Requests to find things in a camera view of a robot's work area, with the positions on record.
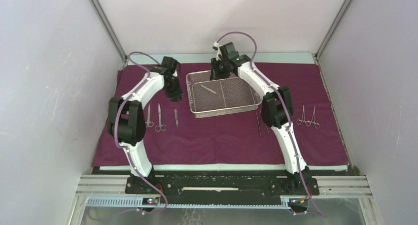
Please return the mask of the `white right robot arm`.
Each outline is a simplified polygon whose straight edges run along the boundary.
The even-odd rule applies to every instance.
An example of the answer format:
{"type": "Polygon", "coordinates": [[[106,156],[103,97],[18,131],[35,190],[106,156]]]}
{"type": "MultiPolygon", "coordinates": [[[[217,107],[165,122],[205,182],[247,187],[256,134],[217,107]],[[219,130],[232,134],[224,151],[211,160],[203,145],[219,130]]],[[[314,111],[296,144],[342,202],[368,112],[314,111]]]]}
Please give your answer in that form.
{"type": "Polygon", "coordinates": [[[287,189],[292,194],[300,194],[312,176],[294,133],[290,89],[271,81],[249,56],[239,54],[233,43],[220,45],[215,42],[213,49],[216,56],[210,61],[211,78],[226,79],[233,73],[247,82],[262,98],[261,117],[279,142],[287,171],[287,189]]]}

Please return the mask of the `steel surgical forceps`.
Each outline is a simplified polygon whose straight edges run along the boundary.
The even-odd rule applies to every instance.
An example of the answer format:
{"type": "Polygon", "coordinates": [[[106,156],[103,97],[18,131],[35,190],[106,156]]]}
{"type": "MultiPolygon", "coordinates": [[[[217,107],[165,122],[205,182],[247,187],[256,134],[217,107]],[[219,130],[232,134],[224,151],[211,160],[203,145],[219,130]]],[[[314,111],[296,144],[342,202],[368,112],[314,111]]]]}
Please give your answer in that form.
{"type": "Polygon", "coordinates": [[[312,117],[311,117],[311,125],[314,126],[314,128],[319,129],[320,128],[320,124],[316,121],[316,107],[313,108],[313,113],[312,113],[312,117]]]}

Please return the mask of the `steel scalpel handle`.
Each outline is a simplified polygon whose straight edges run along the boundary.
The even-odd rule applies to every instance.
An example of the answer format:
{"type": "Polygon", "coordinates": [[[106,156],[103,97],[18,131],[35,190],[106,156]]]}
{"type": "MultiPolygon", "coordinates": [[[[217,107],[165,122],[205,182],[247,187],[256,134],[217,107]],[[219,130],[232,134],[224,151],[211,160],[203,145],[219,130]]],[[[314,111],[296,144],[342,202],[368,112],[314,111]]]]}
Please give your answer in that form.
{"type": "Polygon", "coordinates": [[[174,110],[174,117],[175,117],[175,124],[176,124],[176,128],[179,128],[179,122],[178,122],[178,112],[177,109],[174,110]]]}

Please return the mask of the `magenta surgical wrap cloth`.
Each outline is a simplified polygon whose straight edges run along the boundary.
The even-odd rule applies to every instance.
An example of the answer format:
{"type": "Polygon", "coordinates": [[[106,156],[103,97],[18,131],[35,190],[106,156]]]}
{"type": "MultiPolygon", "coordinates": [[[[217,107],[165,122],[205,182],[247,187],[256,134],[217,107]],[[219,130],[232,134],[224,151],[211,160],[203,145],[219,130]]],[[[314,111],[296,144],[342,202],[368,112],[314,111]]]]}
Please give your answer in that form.
{"type": "MultiPolygon", "coordinates": [[[[319,67],[315,64],[275,63],[257,63],[256,66],[270,80],[290,89],[294,120],[301,118],[303,105],[306,119],[311,120],[316,107],[315,118],[320,124],[319,129],[294,124],[296,140],[306,163],[309,166],[347,165],[349,159],[319,67]]],[[[146,130],[144,145],[154,165],[284,163],[274,133],[261,125],[259,135],[254,111],[198,119],[190,111],[187,95],[182,101],[173,102],[166,98],[163,91],[159,91],[149,104],[151,120],[155,123],[158,123],[158,104],[161,105],[162,123],[167,126],[162,132],[156,132],[154,128],[146,130]],[[178,112],[178,129],[175,109],[178,112]]]]}

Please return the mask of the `steel hemostat clamp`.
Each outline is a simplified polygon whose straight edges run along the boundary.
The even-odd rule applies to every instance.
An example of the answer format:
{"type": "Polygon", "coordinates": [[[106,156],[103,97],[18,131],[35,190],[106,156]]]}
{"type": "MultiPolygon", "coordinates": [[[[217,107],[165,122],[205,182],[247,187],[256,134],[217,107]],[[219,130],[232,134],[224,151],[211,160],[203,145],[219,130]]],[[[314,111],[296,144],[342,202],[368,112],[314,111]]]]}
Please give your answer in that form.
{"type": "Polygon", "coordinates": [[[304,124],[307,127],[309,127],[311,125],[310,121],[308,121],[306,119],[305,106],[304,105],[302,107],[302,115],[301,115],[301,118],[296,120],[296,124],[299,125],[299,126],[302,125],[302,124],[304,124]]]}

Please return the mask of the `large steel dressing forceps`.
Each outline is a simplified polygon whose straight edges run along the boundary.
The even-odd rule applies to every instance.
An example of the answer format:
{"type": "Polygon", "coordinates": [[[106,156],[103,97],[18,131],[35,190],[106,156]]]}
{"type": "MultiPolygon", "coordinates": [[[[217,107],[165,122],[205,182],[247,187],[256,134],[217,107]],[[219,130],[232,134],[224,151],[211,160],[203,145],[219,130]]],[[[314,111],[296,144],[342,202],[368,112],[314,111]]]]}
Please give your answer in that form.
{"type": "Polygon", "coordinates": [[[205,90],[207,90],[207,91],[209,91],[209,92],[211,92],[211,93],[213,93],[213,94],[217,94],[217,92],[216,91],[214,91],[214,90],[212,90],[212,89],[210,89],[210,88],[208,88],[208,87],[206,87],[206,86],[203,86],[203,85],[200,85],[202,88],[204,88],[205,90]]]}

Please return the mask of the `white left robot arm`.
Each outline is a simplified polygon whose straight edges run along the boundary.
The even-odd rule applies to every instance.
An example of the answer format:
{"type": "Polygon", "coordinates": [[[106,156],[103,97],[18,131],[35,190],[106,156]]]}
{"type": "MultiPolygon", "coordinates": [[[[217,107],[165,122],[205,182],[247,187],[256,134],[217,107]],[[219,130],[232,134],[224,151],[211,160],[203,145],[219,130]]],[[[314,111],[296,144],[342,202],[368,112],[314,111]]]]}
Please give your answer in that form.
{"type": "Polygon", "coordinates": [[[164,56],[162,62],[147,70],[130,91],[109,101],[107,131],[114,138],[115,145],[123,149],[131,173],[139,177],[137,188],[146,194],[155,190],[156,181],[149,176],[153,166],[144,146],[147,124],[143,109],[159,91],[164,91],[170,101],[182,100],[184,93],[179,82],[179,67],[179,61],[164,56]]]}

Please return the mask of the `steel surgical scissors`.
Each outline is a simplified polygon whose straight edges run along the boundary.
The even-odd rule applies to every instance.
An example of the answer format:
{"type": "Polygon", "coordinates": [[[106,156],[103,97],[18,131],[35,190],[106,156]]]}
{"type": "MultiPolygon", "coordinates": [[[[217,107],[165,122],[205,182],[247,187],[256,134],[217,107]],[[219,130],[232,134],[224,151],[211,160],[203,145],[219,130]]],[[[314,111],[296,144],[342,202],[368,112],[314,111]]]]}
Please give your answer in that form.
{"type": "Polygon", "coordinates": [[[151,128],[154,126],[154,122],[151,120],[151,106],[150,104],[147,106],[147,115],[145,121],[146,127],[151,128]]]}

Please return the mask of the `metal mesh instrument tray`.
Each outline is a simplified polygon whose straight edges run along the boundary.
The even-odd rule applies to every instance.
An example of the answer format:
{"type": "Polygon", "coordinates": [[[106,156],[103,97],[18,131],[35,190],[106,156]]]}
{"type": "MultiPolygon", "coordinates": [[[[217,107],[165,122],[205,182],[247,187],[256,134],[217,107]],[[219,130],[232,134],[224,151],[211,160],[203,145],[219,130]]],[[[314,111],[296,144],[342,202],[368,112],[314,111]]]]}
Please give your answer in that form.
{"type": "Polygon", "coordinates": [[[230,76],[227,79],[210,80],[211,71],[191,72],[186,75],[189,107],[195,118],[248,112],[258,108],[262,99],[246,81],[230,76]],[[200,85],[206,86],[213,94],[200,85]]]}

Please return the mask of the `large steel ring scissors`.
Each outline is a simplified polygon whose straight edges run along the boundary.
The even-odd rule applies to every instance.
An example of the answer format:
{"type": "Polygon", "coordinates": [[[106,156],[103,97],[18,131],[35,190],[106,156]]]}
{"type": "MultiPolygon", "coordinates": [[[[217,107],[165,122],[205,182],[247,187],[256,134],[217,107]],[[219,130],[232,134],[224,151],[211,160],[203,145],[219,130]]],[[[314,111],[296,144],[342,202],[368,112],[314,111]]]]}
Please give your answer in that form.
{"type": "Polygon", "coordinates": [[[158,104],[158,125],[155,127],[156,132],[162,132],[167,129],[167,126],[162,123],[162,109],[161,105],[158,104]]]}

